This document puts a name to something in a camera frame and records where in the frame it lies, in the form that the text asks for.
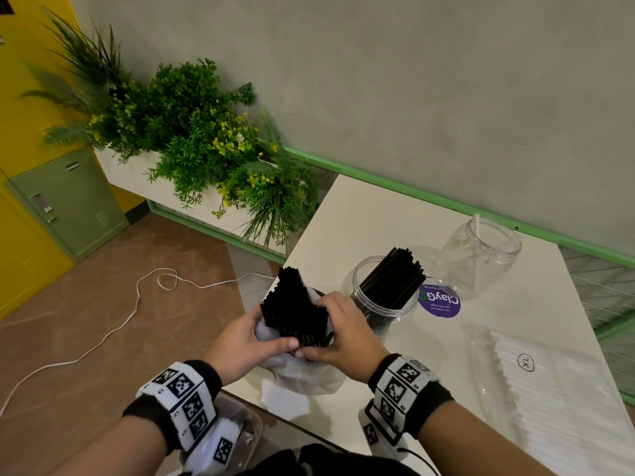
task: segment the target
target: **tabletop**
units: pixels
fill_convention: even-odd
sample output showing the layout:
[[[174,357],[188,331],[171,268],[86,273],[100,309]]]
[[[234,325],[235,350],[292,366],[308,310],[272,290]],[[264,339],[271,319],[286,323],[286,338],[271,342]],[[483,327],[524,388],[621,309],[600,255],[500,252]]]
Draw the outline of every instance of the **tabletop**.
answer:
[[[306,285],[324,293],[338,291],[362,259],[386,255],[393,247],[425,255],[442,248],[470,218],[339,175],[286,265],[297,268]],[[414,356],[431,368],[456,401],[482,419],[464,333],[467,322],[590,355],[617,392],[558,246],[522,234],[521,240],[523,248],[510,271],[482,295],[462,301],[456,317],[436,317],[417,304],[385,339],[391,352]],[[358,422],[358,411],[372,396],[365,384],[347,379],[334,394],[307,397],[279,390],[272,380],[268,371],[256,368],[226,389],[342,448],[370,454]],[[408,446],[424,454],[411,439]],[[426,473],[411,458],[408,465]]]

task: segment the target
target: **hand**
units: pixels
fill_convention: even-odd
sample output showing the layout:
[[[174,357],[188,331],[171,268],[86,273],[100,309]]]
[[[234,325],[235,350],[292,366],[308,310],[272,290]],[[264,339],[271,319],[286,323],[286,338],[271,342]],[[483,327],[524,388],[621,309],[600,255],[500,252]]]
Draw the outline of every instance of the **hand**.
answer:
[[[351,379],[368,383],[379,363],[390,353],[350,297],[332,292],[316,304],[326,307],[335,341],[329,347],[304,347],[302,353],[308,359],[335,366]]]
[[[262,311],[258,304],[247,314],[230,322],[203,359],[216,370],[224,386],[240,379],[267,357],[300,346],[295,337],[258,341],[253,331],[260,319]]]

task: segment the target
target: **white planter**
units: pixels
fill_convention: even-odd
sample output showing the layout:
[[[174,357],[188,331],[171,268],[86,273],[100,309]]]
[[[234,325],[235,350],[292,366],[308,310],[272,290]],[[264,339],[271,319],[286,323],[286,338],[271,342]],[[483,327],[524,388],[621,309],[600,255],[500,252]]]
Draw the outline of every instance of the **white planter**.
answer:
[[[108,182],[121,188],[125,188],[133,193],[137,193],[146,199],[153,200],[163,206],[170,207],[182,214],[198,219],[215,228],[230,232],[238,237],[242,237],[242,231],[250,221],[248,209],[235,209],[226,207],[227,212],[220,219],[217,219],[212,211],[217,211],[222,198],[215,188],[208,188],[202,193],[200,204],[184,209],[180,200],[174,195],[172,183],[165,179],[158,179],[156,182],[148,180],[147,172],[151,167],[155,167],[159,160],[159,154],[150,151],[143,152],[136,157],[131,157],[125,164],[120,164],[118,155],[111,149],[96,150],[97,159],[104,169]],[[269,243],[269,249],[286,257],[285,247],[276,246],[275,241]]]

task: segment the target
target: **bundle of black straws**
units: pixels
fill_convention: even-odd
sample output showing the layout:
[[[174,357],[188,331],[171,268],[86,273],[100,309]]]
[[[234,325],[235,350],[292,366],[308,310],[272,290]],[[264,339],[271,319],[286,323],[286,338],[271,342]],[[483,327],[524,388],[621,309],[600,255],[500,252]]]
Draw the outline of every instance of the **bundle of black straws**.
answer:
[[[401,309],[425,281],[419,261],[408,249],[393,248],[360,284],[361,291],[378,306]]]
[[[265,324],[281,337],[293,336],[301,347],[327,347],[328,312],[311,301],[300,272],[293,267],[280,268],[278,283],[260,304]]]

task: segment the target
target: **person's right hand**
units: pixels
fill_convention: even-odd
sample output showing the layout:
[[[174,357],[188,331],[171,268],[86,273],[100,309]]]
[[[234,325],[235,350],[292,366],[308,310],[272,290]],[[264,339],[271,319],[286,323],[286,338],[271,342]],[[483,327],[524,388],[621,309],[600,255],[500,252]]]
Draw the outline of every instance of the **person's right hand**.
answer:
[[[350,297],[332,292],[316,304],[326,307],[335,340],[329,347],[303,347],[302,353],[308,359],[335,366],[351,379],[368,383],[390,353]]]

